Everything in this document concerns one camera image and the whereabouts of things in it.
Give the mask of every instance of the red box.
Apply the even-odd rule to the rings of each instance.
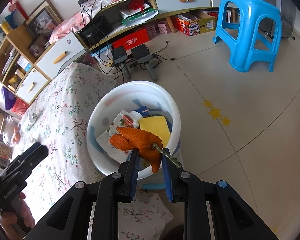
[[[112,43],[112,46],[116,49],[120,46],[124,46],[125,50],[133,49],[136,46],[139,46],[143,43],[150,41],[147,30],[142,29],[135,33],[131,33],[115,42]]]

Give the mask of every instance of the picture frame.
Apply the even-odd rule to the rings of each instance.
[[[47,11],[50,13],[50,15],[53,17],[53,19],[58,23],[63,22],[63,18],[58,13],[56,8],[53,6],[50,0],[43,0],[30,14],[29,19],[25,20],[23,22],[24,26],[27,26],[44,8],[47,8]]]
[[[58,25],[59,23],[54,19],[48,7],[44,7],[28,23],[26,30],[33,38],[38,35],[43,35],[47,40],[49,40],[52,31]]]

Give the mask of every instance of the hand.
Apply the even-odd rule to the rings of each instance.
[[[19,198],[21,202],[21,216],[24,218],[23,222],[26,227],[33,228],[35,225],[34,218],[32,217],[30,208],[24,201],[26,195],[23,192],[19,193]],[[22,236],[12,227],[13,224],[17,223],[17,216],[10,212],[2,211],[0,213],[0,225],[6,233],[9,240],[22,240]]]

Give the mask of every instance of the blue plastic stool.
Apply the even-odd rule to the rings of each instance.
[[[239,7],[239,24],[226,22],[228,2],[233,2]],[[258,33],[259,23],[264,18],[273,19],[276,25],[272,43]],[[225,29],[239,30],[237,39],[234,39]],[[254,61],[269,62],[269,71],[273,71],[281,32],[281,17],[277,7],[263,0],[221,0],[216,36],[213,38],[213,42],[217,43],[218,39],[221,38],[228,45],[231,52],[229,63],[237,71],[248,72]],[[269,51],[255,49],[256,40],[262,41]]]

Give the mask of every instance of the white cabinet door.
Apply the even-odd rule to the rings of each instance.
[[[49,78],[54,79],[58,75],[62,65],[84,49],[85,48],[78,41],[77,37],[70,32],[61,40],[56,42],[56,44],[47,52],[47,54],[44,55],[37,63],[37,66]],[[54,64],[53,62],[64,52],[66,53],[66,56],[58,63]]]
[[[221,0],[211,0],[211,6],[219,7],[220,2],[221,2]],[[237,6],[234,3],[230,2],[230,3],[228,3],[228,8],[237,8]]]
[[[39,91],[44,88],[48,82],[48,79],[46,79],[39,71],[37,71],[36,68],[33,68],[23,80],[16,95],[23,101],[30,104],[38,96],[37,94]],[[27,92],[32,83],[34,85],[33,88],[31,91]]]
[[[155,0],[158,6],[159,13],[167,13],[191,8],[210,7],[210,0]]]

